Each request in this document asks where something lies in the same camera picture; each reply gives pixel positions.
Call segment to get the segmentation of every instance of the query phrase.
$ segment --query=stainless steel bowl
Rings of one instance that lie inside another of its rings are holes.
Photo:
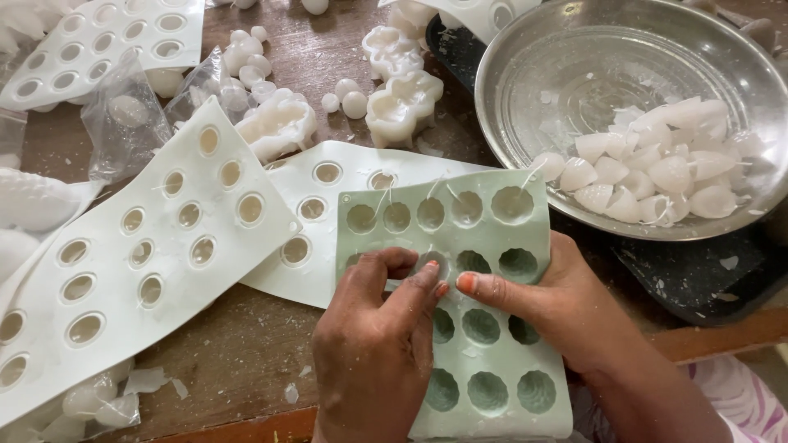
[[[555,102],[544,104],[545,99]],[[728,136],[755,132],[765,148],[747,169],[750,195],[730,217],[686,218],[660,228],[594,214],[555,187],[557,210],[599,229],[648,240],[696,240],[746,226],[788,193],[788,89],[769,54],[711,15],[672,0],[547,2],[512,21],[490,44],[476,79],[485,137],[507,168],[606,132],[614,109],[650,110],[666,99],[722,99]]]

